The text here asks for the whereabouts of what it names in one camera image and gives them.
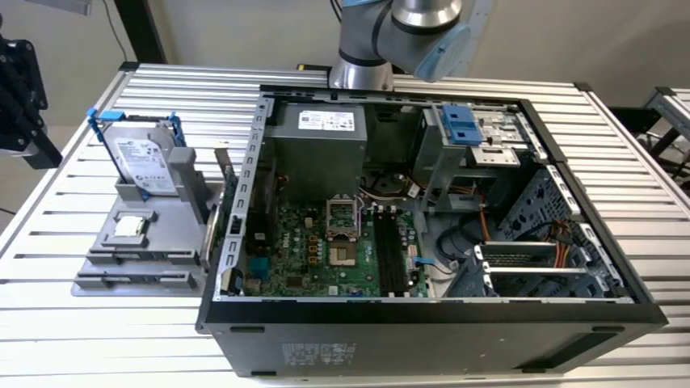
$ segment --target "white wall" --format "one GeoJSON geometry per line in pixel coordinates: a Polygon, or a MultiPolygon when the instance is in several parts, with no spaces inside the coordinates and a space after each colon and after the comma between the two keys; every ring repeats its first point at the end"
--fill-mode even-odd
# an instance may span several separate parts
{"type": "MultiPolygon", "coordinates": [[[[115,30],[132,61],[132,46],[112,0],[108,4],[115,30]]],[[[0,33],[5,39],[27,39],[36,47],[49,105],[43,113],[45,122],[49,126],[79,124],[123,62],[103,0],[93,0],[89,16],[21,0],[1,0],[0,13],[0,33]]]]}
{"type": "Polygon", "coordinates": [[[339,24],[328,0],[149,0],[184,65],[295,69],[332,65],[339,24]]]}
{"type": "Polygon", "coordinates": [[[470,76],[584,81],[610,104],[690,86],[688,0],[496,0],[470,76]]]}
{"type": "MultiPolygon", "coordinates": [[[[185,65],[332,65],[327,0],[149,0],[185,65]]],[[[690,86],[688,0],[494,0],[468,75],[590,82],[638,105],[654,86],[690,86]]]]}

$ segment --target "power supply label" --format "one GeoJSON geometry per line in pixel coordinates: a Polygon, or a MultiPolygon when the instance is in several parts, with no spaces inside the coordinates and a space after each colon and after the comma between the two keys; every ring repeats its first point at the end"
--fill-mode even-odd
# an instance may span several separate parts
{"type": "Polygon", "coordinates": [[[297,129],[355,132],[355,113],[301,111],[297,129]]]}

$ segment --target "hard drive label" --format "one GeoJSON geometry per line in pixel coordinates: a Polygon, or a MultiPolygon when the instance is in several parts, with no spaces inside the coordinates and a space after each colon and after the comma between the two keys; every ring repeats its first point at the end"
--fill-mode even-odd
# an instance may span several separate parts
{"type": "Polygon", "coordinates": [[[133,183],[151,194],[175,194],[175,183],[160,147],[151,140],[120,138],[116,141],[133,183]]]}

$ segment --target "sticker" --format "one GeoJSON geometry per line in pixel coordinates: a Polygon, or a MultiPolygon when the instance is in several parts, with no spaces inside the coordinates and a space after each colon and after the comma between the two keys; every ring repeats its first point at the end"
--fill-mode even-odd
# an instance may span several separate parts
{"type": "Polygon", "coordinates": [[[151,140],[117,139],[117,149],[133,183],[151,194],[176,194],[160,147],[151,140]]]}
{"type": "Polygon", "coordinates": [[[412,186],[410,187],[410,190],[407,190],[407,196],[411,198],[416,198],[419,194],[419,186],[412,183],[412,186]]]}
{"type": "Polygon", "coordinates": [[[297,128],[355,132],[355,113],[303,111],[297,128]]]}
{"type": "Polygon", "coordinates": [[[283,344],[284,364],[289,366],[351,365],[356,344],[283,344]]]}

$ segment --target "metal rail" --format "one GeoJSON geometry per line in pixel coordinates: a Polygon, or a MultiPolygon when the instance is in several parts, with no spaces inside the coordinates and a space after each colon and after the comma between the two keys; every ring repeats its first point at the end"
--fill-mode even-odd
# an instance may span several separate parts
{"type": "MultiPolygon", "coordinates": [[[[241,160],[260,84],[325,86],[320,72],[141,65],[119,73],[97,106],[184,120],[196,168],[220,179],[213,148],[241,160]]],[[[682,387],[690,383],[690,209],[592,93],[568,83],[408,77],[398,91],[527,98],[560,145],[603,220],[663,305],[670,325],[563,376],[337,377],[272,379],[265,386],[682,387]]],[[[72,297],[81,267],[115,201],[116,171],[83,124],[0,237],[2,386],[255,386],[239,379],[193,321],[191,297],[72,297]]]]}

